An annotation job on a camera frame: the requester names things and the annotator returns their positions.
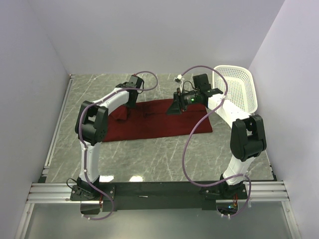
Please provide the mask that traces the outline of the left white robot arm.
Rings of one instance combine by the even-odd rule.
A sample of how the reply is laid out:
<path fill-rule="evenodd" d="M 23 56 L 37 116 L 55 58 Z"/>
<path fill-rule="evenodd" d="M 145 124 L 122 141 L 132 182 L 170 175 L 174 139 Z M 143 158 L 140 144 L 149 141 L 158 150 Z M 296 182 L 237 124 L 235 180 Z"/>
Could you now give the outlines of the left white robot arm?
<path fill-rule="evenodd" d="M 138 89 L 144 80 L 132 75 L 127 82 L 118 84 L 109 94 L 95 101 L 84 101 L 78 114 L 75 132 L 81 145 L 81 170 L 77 187 L 88 200 L 99 196 L 99 151 L 108 131 L 108 116 L 118 107 L 133 107 Z"/>

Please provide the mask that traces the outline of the dark red t-shirt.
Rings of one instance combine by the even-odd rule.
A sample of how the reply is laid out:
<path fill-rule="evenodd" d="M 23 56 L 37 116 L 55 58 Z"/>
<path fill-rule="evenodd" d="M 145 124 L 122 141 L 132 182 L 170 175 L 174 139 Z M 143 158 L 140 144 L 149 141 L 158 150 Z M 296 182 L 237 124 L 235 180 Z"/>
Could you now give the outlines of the dark red t-shirt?
<path fill-rule="evenodd" d="M 108 116 L 108 131 L 103 142 L 151 139 L 190 134 L 207 114 L 203 105 L 191 105 L 180 115 L 167 115 L 172 99 L 120 106 Z"/>

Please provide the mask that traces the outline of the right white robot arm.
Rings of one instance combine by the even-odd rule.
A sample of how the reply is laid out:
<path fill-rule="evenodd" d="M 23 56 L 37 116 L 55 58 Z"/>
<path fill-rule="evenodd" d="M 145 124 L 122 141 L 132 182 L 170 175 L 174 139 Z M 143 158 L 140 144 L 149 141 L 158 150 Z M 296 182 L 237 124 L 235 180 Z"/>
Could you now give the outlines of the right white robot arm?
<path fill-rule="evenodd" d="M 221 197 L 229 199 L 239 192 L 246 171 L 250 164 L 266 147 L 266 136 L 263 119 L 260 115 L 252 115 L 228 100 L 230 87 L 224 76 L 221 77 L 225 89 L 212 88 L 207 74 L 193 77 L 193 89 L 186 91 L 186 82 L 182 75 L 175 77 L 180 84 L 173 94 L 173 102 L 167 110 L 167 115 L 180 115 L 190 105 L 201 104 L 212 113 L 217 113 L 230 127 L 231 160 L 220 180 L 211 183 L 217 187 Z"/>

